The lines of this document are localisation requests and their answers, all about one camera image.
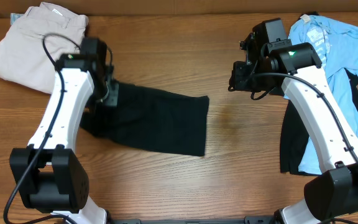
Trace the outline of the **black t-shirt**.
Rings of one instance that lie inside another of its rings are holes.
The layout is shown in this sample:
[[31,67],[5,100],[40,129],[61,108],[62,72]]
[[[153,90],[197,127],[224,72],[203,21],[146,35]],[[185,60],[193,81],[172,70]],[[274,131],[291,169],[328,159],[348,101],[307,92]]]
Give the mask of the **black t-shirt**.
[[98,105],[80,126],[97,138],[146,151],[203,156],[207,96],[190,97],[119,83],[115,107]]

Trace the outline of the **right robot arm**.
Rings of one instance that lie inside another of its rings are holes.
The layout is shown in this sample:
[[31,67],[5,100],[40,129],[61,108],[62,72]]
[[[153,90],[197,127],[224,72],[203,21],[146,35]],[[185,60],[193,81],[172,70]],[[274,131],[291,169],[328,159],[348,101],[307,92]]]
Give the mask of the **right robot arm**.
[[244,61],[233,65],[229,91],[248,91],[253,100],[285,95],[294,104],[315,146],[321,175],[304,187],[296,204],[246,223],[335,223],[358,212],[358,138],[336,103],[322,63],[309,43],[294,45],[281,19],[254,26],[240,42]]

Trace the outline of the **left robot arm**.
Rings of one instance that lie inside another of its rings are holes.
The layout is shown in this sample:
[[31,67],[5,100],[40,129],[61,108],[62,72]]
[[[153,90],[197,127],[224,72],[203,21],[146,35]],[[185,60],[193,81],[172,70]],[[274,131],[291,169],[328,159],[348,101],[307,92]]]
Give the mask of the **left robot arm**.
[[25,148],[14,148],[9,158],[16,186],[3,211],[3,220],[16,195],[26,208],[65,223],[112,223],[109,212],[89,196],[89,178],[75,155],[81,117],[86,108],[117,106],[119,87],[107,62],[111,49],[98,38],[85,37],[77,54],[52,60],[55,84],[44,116]]

